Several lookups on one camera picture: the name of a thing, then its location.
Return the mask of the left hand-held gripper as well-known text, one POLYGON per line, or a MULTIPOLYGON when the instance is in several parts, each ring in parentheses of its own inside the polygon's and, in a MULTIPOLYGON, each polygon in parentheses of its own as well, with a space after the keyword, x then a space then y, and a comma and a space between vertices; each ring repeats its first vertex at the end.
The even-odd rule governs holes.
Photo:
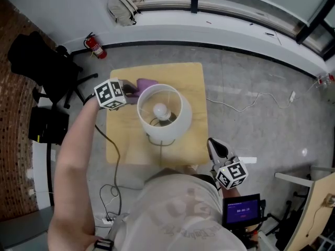
MULTIPOLYGON (((136 86, 128 80, 123 80, 122 83, 123 88, 136 88, 136 86)), ((94 87, 94 92, 100 107, 107 108, 109 110, 116 110, 124 106, 127 103, 125 96, 137 96, 136 89, 125 89, 123 92, 121 82, 118 78, 111 78, 100 83, 94 87)))

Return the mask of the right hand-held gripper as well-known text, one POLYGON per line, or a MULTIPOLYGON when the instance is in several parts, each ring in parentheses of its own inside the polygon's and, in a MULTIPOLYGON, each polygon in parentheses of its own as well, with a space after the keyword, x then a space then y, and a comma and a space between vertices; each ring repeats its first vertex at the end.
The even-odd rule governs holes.
POLYGON ((235 188, 246 180, 248 177, 247 168, 239 157, 234 156, 235 153, 228 143, 220 139, 208 138, 207 150, 209 158, 214 164, 215 179, 226 190, 235 188), (229 160, 218 163, 219 158, 229 160))

